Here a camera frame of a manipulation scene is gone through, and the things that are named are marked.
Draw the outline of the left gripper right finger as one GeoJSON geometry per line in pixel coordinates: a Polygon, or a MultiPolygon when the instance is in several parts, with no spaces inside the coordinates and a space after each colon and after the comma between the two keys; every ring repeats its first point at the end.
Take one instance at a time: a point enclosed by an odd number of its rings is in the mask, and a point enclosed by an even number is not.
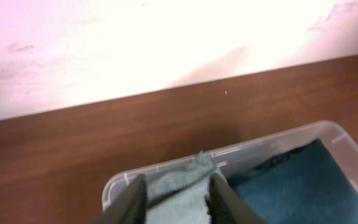
{"type": "Polygon", "coordinates": [[[208,214],[211,224],[265,224],[218,174],[209,179],[208,214]]]}

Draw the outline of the clear plastic storage bin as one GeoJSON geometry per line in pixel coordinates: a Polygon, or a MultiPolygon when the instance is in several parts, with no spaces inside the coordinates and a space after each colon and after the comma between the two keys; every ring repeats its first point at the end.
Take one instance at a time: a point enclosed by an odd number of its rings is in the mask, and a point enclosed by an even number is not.
{"type": "MultiPolygon", "coordinates": [[[[206,151],[205,155],[211,158],[226,177],[229,177],[259,165],[277,154],[304,146],[315,139],[322,141],[358,193],[358,144],[345,129],[332,121],[318,121],[217,148],[206,151]]],[[[151,166],[126,170],[112,176],[102,193],[102,208],[107,209],[137,175],[145,174],[148,181],[153,181],[168,172],[184,169],[192,160],[193,156],[186,156],[151,166]]]]}

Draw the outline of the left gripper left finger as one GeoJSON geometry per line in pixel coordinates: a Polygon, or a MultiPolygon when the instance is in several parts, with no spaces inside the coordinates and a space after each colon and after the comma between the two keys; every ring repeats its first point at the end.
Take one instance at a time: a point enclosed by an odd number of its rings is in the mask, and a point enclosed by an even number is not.
{"type": "Polygon", "coordinates": [[[95,224],[145,224],[147,186],[139,174],[94,222],[95,224]]]}

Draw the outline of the light grey jeans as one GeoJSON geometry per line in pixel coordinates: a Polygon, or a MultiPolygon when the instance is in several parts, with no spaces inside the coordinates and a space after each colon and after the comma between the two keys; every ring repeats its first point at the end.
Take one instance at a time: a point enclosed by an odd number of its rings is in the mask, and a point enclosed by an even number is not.
{"type": "Polygon", "coordinates": [[[184,169],[171,171],[147,184],[147,224],[209,223],[209,178],[222,175],[211,158],[199,152],[184,169]]]}

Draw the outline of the blue denim jeans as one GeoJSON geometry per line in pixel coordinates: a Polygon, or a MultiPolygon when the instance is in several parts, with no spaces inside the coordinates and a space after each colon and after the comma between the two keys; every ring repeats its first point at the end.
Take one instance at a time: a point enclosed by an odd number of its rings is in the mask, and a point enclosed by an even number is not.
{"type": "Polygon", "coordinates": [[[358,223],[358,193],[319,139],[227,181],[267,223],[358,223]]]}

